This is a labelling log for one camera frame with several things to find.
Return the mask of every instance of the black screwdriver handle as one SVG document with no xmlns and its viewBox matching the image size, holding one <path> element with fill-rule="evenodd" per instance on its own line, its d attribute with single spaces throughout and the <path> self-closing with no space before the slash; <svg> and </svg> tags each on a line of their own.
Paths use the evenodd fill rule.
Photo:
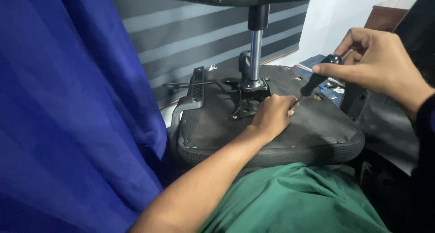
<svg viewBox="0 0 435 233">
<path fill-rule="evenodd" d="M 320 63 L 341 64 L 341 57 L 336 54 L 330 54 L 325 57 Z M 301 88 L 301 95 L 310 96 L 314 88 L 323 83 L 326 79 L 328 79 L 327 76 L 313 73 L 308 83 Z"/>
</svg>

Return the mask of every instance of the green cloth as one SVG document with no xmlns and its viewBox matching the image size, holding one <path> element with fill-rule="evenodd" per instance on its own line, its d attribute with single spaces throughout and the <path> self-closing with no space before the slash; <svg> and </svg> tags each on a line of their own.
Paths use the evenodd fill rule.
<svg viewBox="0 0 435 233">
<path fill-rule="evenodd" d="M 347 175 L 303 163 L 260 169 L 231 185 L 199 232 L 389 232 Z"/>
</svg>

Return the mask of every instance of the person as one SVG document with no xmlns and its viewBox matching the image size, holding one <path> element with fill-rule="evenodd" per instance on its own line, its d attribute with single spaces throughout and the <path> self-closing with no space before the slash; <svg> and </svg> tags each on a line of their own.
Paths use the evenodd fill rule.
<svg viewBox="0 0 435 233">
<path fill-rule="evenodd" d="M 429 231 L 435 89 L 395 34 L 352 28 L 334 53 L 347 54 L 346 64 L 319 64 L 313 72 L 394 98 L 416 120 L 420 159 L 411 177 L 413 203 L 422 222 L 417 227 Z M 292 163 L 257 170 L 231 185 L 255 153 L 290 124 L 295 101 L 294 96 L 266 98 L 252 124 L 167 187 L 129 232 L 387 232 L 360 188 L 341 172 Z"/>
</svg>

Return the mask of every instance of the wooden furniture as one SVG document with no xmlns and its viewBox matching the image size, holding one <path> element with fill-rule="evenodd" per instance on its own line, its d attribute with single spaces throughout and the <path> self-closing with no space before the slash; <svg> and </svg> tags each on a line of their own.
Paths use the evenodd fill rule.
<svg viewBox="0 0 435 233">
<path fill-rule="evenodd" d="M 416 0 L 387 0 L 375 4 L 365 28 L 393 31 Z"/>
</svg>

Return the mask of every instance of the black mesh fabric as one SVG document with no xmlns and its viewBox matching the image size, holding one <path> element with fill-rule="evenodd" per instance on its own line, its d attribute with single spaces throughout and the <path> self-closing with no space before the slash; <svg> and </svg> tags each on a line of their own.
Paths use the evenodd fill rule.
<svg viewBox="0 0 435 233">
<path fill-rule="evenodd" d="M 225 82 L 239 77 L 237 69 L 208 71 L 206 80 Z M 297 72 L 284 66 L 262 66 L 262 77 L 268 77 L 272 94 L 295 95 L 307 83 Z M 252 122 L 252 116 L 228 120 L 227 115 L 238 100 L 238 93 L 225 93 L 216 85 L 206 85 L 204 106 L 184 111 L 178 133 L 177 151 L 189 164 L 195 165 L 223 147 Z M 247 167 L 272 167 L 294 162 L 308 165 L 338 164 L 355 158 L 364 146 L 359 127 L 327 97 L 316 89 L 322 100 L 301 99 L 291 124 L 272 142 L 263 147 Z"/>
</svg>

